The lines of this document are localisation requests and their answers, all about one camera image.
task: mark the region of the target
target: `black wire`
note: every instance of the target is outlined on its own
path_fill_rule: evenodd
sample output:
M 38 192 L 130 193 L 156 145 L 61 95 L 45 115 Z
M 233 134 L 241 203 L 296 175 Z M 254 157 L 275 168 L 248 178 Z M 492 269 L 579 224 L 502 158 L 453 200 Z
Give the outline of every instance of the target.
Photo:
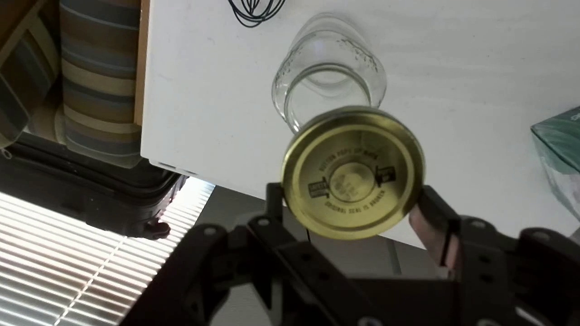
M 234 4 L 234 0 L 228 0 L 228 2 L 234 11 L 235 18 L 240 24 L 248 28 L 253 28 L 274 17 L 282 9 L 286 0 L 268 0 L 268 5 L 258 15 L 255 15 L 254 12 L 260 4 L 260 0 L 240 0 L 244 11 Z

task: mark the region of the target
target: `clear glass jar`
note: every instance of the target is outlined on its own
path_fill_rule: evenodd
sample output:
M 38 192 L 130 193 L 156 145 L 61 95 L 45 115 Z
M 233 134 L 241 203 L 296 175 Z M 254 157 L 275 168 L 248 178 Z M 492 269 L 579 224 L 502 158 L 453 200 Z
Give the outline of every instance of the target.
M 292 42 L 272 84 L 272 100 L 293 132 L 348 105 L 379 108 L 387 77 L 362 36 L 345 20 L 312 17 Z

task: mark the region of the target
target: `gold metal lid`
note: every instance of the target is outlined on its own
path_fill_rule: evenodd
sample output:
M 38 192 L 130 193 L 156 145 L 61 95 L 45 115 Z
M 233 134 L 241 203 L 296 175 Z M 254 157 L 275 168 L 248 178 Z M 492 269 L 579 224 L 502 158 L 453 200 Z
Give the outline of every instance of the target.
M 351 106 L 319 115 L 295 135 L 282 186 L 308 229 L 336 239 L 377 235 L 417 201 L 425 161 L 413 134 L 390 115 Z

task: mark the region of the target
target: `white table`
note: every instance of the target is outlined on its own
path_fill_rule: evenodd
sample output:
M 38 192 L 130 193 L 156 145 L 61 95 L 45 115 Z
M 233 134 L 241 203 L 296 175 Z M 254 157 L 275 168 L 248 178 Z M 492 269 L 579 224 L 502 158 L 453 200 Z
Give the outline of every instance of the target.
M 459 213 L 510 236 L 578 228 L 529 131 L 580 104 L 578 0 L 287 0 L 255 29 L 226 0 L 152 0 L 142 155 L 263 198 L 292 136 L 271 82 L 320 12 L 358 24 L 387 71 L 381 108 L 416 134 L 426 183 Z M 421 247 L 406 221 L 383 235 Z

